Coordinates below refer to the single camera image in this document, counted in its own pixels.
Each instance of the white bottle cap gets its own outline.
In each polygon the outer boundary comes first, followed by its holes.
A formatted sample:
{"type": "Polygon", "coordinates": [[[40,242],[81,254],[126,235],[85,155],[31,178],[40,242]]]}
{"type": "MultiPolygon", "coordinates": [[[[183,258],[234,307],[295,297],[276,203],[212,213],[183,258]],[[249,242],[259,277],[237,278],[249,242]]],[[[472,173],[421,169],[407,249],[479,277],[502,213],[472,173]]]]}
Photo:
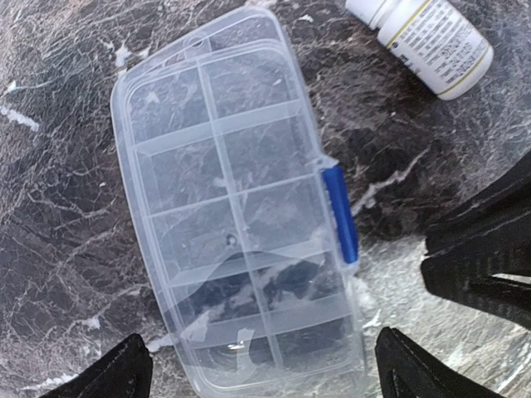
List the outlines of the white bottle cap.
{"type": "Polygon", "coordinates": [[[374,18],[387,0],[347,0],[345,7],[368,27],[374,29],[377,20],[374,18]]]}

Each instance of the white bottle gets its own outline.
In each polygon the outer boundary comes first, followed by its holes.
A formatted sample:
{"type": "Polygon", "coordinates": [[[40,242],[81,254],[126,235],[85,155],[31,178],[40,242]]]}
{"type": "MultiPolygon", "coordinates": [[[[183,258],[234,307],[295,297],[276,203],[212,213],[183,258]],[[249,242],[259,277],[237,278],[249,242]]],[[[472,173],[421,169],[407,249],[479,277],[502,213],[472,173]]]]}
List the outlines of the white bottle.
{"type": "Polygon", "coordinates": [[[494,50],[446,0],[347,0],[346,8],[442,100],[453,100],[489,69],[494,50]]]}

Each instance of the yellow stripe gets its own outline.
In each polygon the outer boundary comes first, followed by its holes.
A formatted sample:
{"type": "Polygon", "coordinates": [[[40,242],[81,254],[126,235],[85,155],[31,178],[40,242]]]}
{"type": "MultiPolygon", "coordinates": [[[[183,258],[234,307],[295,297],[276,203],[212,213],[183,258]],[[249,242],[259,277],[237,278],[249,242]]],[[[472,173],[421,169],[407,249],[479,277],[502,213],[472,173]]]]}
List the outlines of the yellow stripe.
{"type": "Polygon", "coordinates": [[[391,46],[391,44],[397,39],[397,37],[399,37],[402,34],[402,32],[404,32],[407,29],[407,27],[409,27],[409,25],[413,22],[413,20],[417,17],[417,15],[420,14],[424,8],[426,8],[426,6],[428,5],[428,3],[430,1],[431,0],[426,0],[418,8],[418,10],[415,11],[415,13],[412,15],[412,17],[407,20],[407,22],[404,24],[404,26],[400,28],[400,30],[397,32],[397,34],[392,37],[392,39],[388,42],[388,44],[385,45],[385,47],[389,48],[391,46]]]}
{"type": "Polygon", "coordinates": [[[474,67],[470,69],[466,74],[461,77],[456,83],[453,84],[450,88],[444,90],[443,92],[437,94],[437,95],[443,95],[446,94],[448,91],[452,91],[455,87],[460,85],[470,74],[480,65],[481,61],[486,57],[487,52],[489,52],[489,46],[487,46],[487,49],[485,50],[485,53],[481,56],[481,58],[475,63],[474,67]]]}

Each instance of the marble surface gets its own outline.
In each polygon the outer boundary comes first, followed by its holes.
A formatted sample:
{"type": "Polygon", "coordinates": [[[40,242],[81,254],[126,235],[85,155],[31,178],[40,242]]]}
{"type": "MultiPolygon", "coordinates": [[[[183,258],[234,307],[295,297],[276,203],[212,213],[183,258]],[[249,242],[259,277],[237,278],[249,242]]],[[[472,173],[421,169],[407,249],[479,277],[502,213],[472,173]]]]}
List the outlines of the marble surface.
{"type": "MultiPolygon", "coordinates": [[[[119,73],[245,0],[0,0],[0,398],[39,396],[132,332],[154,397],[194,397],[139,254],[110,120],[119,73]]],[[[254,0],[285,25],[363,237],[355,279],[371,383],[382,325],[457,371],[531,396],[529,332],[430,296],[422,232],[531,149],[531,7],[455,1],[494,46],[488,75],[436,100],[332,2],[254,0]]]]}

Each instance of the transparent lid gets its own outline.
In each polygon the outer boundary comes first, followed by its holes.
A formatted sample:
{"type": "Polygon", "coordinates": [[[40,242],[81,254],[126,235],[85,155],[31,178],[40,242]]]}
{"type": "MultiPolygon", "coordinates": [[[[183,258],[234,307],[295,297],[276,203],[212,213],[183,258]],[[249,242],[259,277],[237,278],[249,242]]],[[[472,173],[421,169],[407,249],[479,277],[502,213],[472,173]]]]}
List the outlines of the transparent lid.
{"type": "Polygon", "coordinates": [[[144,262],[197,393],[355,393],[353,269],[321,175],[335,161],[274,15],[244,7],[186,35],[127,72],[111,108],[144,262]]]}

